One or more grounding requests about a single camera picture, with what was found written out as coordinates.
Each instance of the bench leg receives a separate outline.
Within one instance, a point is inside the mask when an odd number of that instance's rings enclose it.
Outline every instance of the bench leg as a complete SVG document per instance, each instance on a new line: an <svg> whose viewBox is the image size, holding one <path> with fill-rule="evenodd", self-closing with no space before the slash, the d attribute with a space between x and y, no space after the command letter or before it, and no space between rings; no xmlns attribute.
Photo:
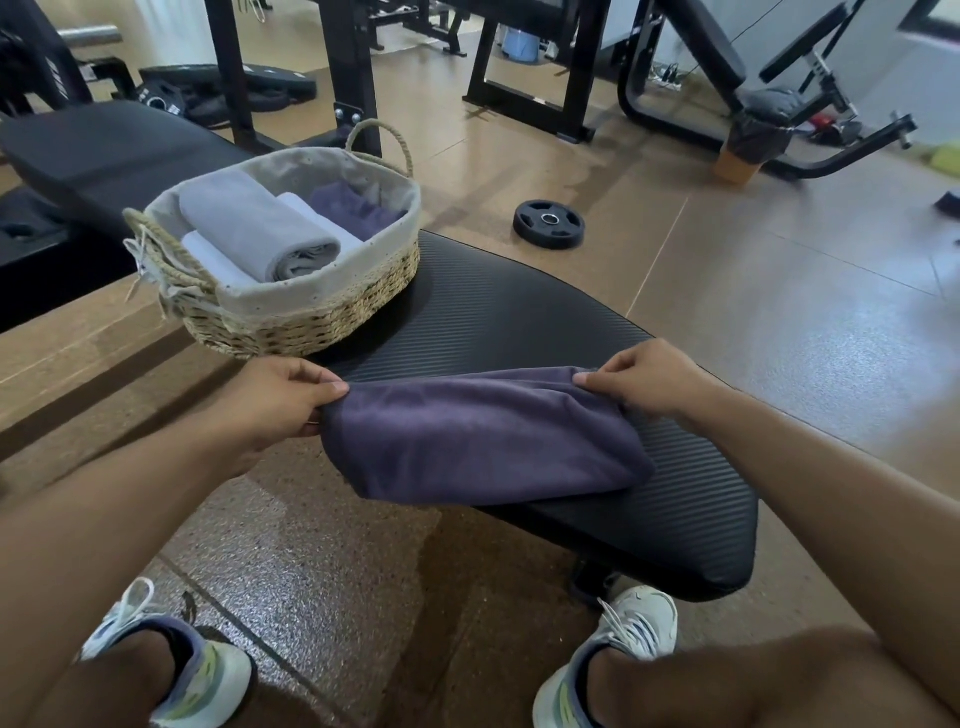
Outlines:
<svg viewBox="0 0 960 728"><path fill-rule="evenodd" d="M570 574L569 592L591 609L599 609L597 599L606 599L611 584L620 574L588 559L577 559Z"/></svg>

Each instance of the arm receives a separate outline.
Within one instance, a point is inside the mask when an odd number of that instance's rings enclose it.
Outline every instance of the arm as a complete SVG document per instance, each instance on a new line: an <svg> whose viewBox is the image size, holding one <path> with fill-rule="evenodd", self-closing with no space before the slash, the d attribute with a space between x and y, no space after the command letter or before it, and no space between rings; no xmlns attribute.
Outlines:
<svg viewBox="0 0 960 728"><path fill-rule="evenodd" d="M263 449L347 386L309 362L258 359L188 416L0 513L0 727L23 723L116 598Z"/></svg>
<svg viewBox="0 0 960 728"><path fill-rule="evenodd" d="M709 438L886 648L960 713L960 503L731 389L663 341L578 383Z"/></svg>

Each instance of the yellow-green object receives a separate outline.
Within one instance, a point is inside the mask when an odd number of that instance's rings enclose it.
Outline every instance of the yellow-green object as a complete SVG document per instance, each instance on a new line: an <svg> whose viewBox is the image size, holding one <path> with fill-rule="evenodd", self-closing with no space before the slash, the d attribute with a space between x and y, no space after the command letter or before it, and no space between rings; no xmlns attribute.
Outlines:
<svg viewBox="0 0 960 728"><path fill-rule="evenodd" d="M951 141L940 147L934 152L930 166L954 177L960 177L960 141Z"/></svg>

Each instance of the blue bucket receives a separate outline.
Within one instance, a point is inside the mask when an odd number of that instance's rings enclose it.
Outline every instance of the blue bucket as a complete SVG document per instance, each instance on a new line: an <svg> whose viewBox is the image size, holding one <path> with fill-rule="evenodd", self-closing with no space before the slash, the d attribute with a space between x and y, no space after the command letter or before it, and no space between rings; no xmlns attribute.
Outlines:
<svg viewBox="0 0 960 728"><path fill-rule="evenodd" d="M508 28L503 38L503 55L517 63L536 63L540 60L540 39Z"/></svg>

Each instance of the hand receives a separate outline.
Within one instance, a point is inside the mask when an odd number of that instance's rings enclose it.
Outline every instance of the hand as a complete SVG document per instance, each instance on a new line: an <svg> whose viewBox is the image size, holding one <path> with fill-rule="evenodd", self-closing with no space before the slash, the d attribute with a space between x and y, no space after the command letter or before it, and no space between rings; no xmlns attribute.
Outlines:
<svg viewBox="0 0 960 728"><path fill-rule="evenodd" d="M290 437L319 434L314 410L349 391L346 382L305 359L253 359L202 413L240 449L262 451Z"/></svg>
<svg viewBox="0 0 960 728"><path fill-rule="evenodd" d="M650 339L620 352L598 372L578 374L574 383L642 410L697 429L704 405L727 385L698 367L685 353L662 339Z"/></svg>

